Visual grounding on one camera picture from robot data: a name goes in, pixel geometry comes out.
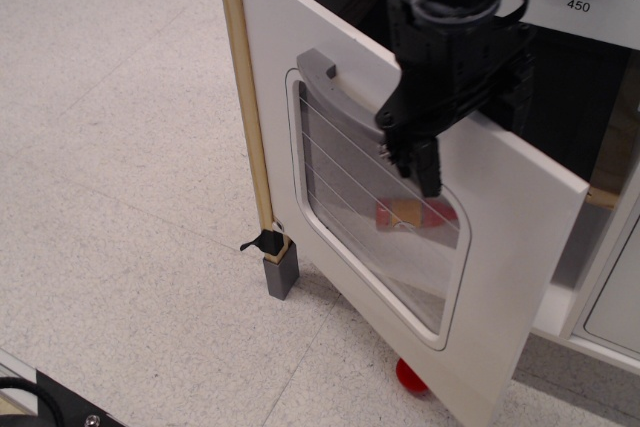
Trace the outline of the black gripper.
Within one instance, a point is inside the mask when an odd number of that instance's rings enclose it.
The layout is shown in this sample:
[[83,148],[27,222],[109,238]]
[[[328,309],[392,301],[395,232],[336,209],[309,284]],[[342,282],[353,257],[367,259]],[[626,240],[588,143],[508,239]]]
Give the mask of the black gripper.
[[439,134],[475,111],[523,134],[535,30],[521,21],[526,3],[498,17],[501,0],[487,0],[476,12],[448,12],[432,0],[386,1],[401,77],[375,121],[390,163],[401,176],[417,177],[424,197],[438,197]]

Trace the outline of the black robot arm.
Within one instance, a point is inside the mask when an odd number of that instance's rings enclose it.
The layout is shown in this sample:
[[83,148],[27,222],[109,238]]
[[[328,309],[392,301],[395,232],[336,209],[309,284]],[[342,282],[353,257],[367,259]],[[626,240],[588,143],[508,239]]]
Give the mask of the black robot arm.
[[397,87],[375,116],[400,175],[441,193],[437,137],[480,110],[522,133],[533,94],[529,0],[386,0]]

